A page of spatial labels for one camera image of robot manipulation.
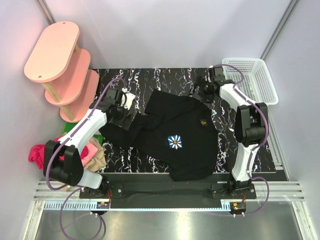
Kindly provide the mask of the black t shirt flower print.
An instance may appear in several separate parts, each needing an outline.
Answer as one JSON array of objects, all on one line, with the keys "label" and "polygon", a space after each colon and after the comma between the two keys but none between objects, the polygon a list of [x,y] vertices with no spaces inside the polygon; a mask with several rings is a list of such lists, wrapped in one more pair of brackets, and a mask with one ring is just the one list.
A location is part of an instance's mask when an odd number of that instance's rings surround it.
[{"label": "black t shirt flower print", "polygon": [[133,147],[168,164],[174,181],[201,180],[215,170],[218,130],[212,111],[196,98],[154,89],[128,130],[106,123],[99,131],[117,147]]}]

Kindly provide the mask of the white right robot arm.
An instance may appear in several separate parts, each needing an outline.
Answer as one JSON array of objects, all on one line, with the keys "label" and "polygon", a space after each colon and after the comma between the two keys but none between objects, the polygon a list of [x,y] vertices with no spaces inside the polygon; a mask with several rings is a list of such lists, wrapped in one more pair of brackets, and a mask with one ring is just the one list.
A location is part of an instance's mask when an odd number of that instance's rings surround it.
[{"label": "white right robot arm", "polygon": [[203,103],[213,102],[215,97],[225,100],[236,111],[234,136],[238,142],[237,156],[231,171],[233,182],[227,185],[228,195],[239,198],[245,192],[244,182],[251,179],[254,157],[269,135],[268,106],[244,95],[234,82],[219,77],[211,82],[197,76],[189,94],[196,90]]}]

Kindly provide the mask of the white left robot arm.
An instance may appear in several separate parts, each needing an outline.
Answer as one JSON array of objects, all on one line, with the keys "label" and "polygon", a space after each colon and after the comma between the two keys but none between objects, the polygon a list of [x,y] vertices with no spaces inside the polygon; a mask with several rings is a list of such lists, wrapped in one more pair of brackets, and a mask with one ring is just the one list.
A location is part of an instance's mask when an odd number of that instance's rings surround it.
[{"label": "white left robot arm", "polygon": [[133,107],[93,107],[57,142],[49,140],[44,147],[43,169],[49,189],[57,191],[66,186],[86,187],[95,197],[103,198],[108,193],[108,186],[103,182],[102,175],[83,167],[81,152],[104,126],[117,127],[128,133],[140,116]]}]

